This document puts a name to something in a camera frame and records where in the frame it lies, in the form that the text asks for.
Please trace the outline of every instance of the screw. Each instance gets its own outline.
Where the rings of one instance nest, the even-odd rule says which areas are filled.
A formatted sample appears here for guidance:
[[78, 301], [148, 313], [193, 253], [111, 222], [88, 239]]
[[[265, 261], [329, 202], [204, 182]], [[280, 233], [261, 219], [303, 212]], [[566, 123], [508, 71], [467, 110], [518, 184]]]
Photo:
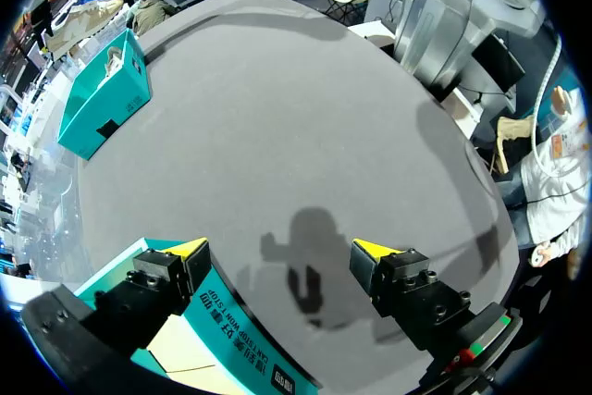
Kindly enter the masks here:
[[66, 312], [65, 310], [58, 310], [57, 311], [57, 320], [60, 323], [63, 323], [64, 321], [66, 321], [67, 318], [68, 318], [68, 312]]
[[444, 307], [441, 304], [438, 304], [436, 307], [434, 307], [434, 312], [436, 313], [436, 316], [438, 318], [441, 318], [446, 314], [446, 307]]
[[492, 368], [489, 368], [485, 371], [485, 379], [490, 383], [492, 383], [493, 380], [496, 379], [496, 373]]
[[431, 284], [432, 282], [434, 282], [436, 280], [436, 277], [438, 276], [438, 274], [434, 271], [434, 270], [425, 270], [425, 280], [427, 281], [428, 284]]
[[49, 333], [49, 331], [52, 329], [52, 323], [51, 321], [43, 321], [43, 323], [41, 324], [41, 331], [43, 333]]
[[406, 278], [403, 284], [405, 285], [405, 289], [410, 289], [415, 285], [415, 278]]

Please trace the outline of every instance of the green light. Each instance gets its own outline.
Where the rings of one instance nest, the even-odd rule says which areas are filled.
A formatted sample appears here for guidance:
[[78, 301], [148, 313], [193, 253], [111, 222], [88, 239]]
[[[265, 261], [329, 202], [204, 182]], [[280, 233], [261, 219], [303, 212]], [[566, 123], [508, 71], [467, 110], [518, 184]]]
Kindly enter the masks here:
[[473, 344], [471, 344], [471, 347], [469, 347], [469, 351], [471, 351], [474, 356], [477, 356], [479, 353], [483, 351], [483, 346], [478, 342], [474, 342]]

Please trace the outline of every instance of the mannequin hand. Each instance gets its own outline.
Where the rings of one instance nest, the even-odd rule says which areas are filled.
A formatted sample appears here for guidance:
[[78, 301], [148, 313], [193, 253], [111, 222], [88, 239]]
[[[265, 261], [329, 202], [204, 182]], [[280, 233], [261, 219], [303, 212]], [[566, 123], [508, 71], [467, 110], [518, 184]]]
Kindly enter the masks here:
[[539, 265], [533, 265], [533, 267], [542, 267], [551, 260], [551, 244], [549, 241], [541, 242], [537, 247], [535, 247], [535, 250], [540, 253], [540, 255], [543, 257], [543, 260]]
[[563, 116], [565, 114], [565, 95], [567, 92], [562, 87], [555, 87], [553, 93], [551, 93], [551, 103], [555, 108], [555, 111]]

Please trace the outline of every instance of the gray tablecloth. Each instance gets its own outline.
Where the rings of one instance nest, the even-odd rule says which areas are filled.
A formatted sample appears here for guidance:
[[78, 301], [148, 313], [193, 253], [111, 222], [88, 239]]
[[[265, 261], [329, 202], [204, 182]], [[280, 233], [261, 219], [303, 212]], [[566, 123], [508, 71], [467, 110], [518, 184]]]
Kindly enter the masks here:
[[207, 0], [140, 43], [153, 99], [80, 163], [94, 266], [207, 236], [327, 394], [404, 392], [431, 361], [350, 275], [352, 238], [429, 255], [476, 310], [505, 293], [518, 257], [491, 177], [372, 44], [290, 0]]

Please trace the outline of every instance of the teal box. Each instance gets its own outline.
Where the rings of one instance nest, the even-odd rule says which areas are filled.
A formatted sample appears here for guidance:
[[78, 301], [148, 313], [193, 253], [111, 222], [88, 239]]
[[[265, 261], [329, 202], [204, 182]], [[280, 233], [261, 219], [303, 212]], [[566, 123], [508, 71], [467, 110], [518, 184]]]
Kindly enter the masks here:
[[[123, 50], [123, 67], [105, 78], [109, 48]], [[144, 54], [131, 30], [107, 45], [72, 85], [57, 141], [83, 159], [90, 159], [120, 125], [150, 100]]]

